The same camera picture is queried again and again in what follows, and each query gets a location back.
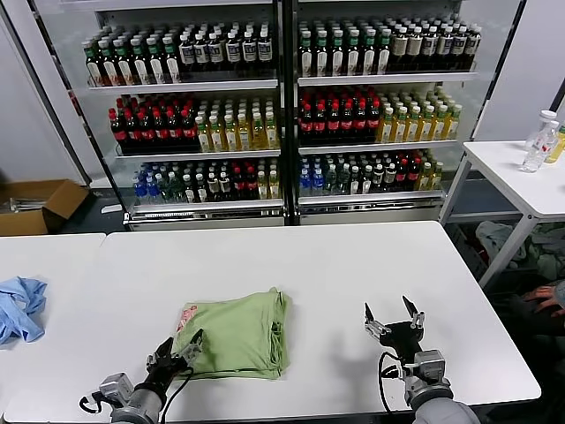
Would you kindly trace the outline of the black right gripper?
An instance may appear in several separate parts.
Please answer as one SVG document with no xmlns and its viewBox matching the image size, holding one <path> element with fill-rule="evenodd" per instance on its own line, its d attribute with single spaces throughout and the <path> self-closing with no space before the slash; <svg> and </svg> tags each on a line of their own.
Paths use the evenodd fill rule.
<svg viewBox="0 0 565 424">
<path fill-rule="evenodd" d="M 420 341 L 424 336 L 425 313 L 406 296 L 402 299 L 410 316 L 408 321 L 385 325 L 374 319 L 371 308 L 365 303 L 364 328 L 372 338 L 379 339 L 381 345 L 392 348 L 397 357 L 413 357 L 422 351 Z"/>
</svg>

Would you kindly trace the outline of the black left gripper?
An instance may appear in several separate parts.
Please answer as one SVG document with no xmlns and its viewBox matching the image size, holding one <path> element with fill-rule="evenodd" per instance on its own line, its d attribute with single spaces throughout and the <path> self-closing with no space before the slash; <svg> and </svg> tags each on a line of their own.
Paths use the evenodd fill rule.
<svg viewBox="0 0 565 424">
<path fill-rule="evenodd" d="M 204 330 L 198 329 L 182 350 L 182 357 L 171 357 L 173 337 L 163 341 L 147 357 L 147 383 L 160 390 L 167 390 L 178 375 L 192 371 L 188 362 L 194 362 L 203 352 L 203 336 Z"/>
</svg>

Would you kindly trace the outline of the person bare hand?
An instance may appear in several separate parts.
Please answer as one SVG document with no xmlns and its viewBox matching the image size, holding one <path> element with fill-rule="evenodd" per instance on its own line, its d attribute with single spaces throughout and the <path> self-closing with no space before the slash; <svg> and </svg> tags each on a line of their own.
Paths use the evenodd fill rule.
<svg viewBox="0 0 565 424">
<path fill-rule="evenodd" d="M 523 299 L 533 302 L 534 313 L 549 313 L 551 317 L 562 315 L 562 307 L 556 297 L 556 287 L 552 285 L 542 285 L 523 295 Z"/>
</svg>

